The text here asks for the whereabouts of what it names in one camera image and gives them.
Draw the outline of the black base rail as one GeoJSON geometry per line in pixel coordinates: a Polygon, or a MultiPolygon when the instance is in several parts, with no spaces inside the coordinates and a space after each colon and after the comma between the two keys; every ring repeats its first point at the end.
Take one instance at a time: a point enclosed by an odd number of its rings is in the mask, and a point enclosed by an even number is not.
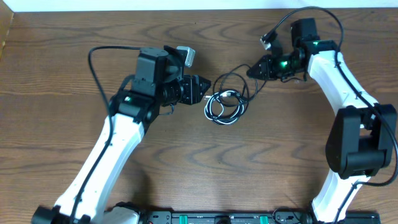
{"type": "Polygon", "coordinates": [[[315,223],[311,214],[287,207],[273,212],[175,212],[144,210],[131,202],[119,202],[105,211],[103,223],[137,224],[298,224],[315,223]]]}

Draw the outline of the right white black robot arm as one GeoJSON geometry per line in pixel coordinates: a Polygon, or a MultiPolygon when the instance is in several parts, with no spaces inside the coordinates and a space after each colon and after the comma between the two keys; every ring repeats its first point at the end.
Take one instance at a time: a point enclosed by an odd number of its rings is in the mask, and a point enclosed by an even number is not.
{"type": "Polygon", "coordinates": [[[260,42],[267,55],[247,72],[256,80],[287,81],[297,73],[311,77],[329,101],[335,120],[325,145],[326,180],[304,213],[302,223],[372,223],[371,215],[348,215],[359,189],[397,157],[397,111],[380,104],[355,79],[339,45],[323,40],[315,20],[299,19],[290,26],[293,51],[285,54],[270,30],[260,42]]]}

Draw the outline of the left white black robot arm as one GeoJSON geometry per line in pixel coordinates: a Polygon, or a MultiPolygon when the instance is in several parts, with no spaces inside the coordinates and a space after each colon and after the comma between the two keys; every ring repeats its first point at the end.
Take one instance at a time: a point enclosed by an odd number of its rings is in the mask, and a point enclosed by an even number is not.
{"type": "Polygon", "coordinates": [[[103,97],[107,117],[81,170],[53,208],[38,207],[32,223],[144,223],[140,210],[119,204],[106,211],[111,191],[133,150],[144,138],[160,107],[201,102],[211,82],[186,75],[195,51],[186,46],[137,48],[136,72],[117,93],[103,97]]]}

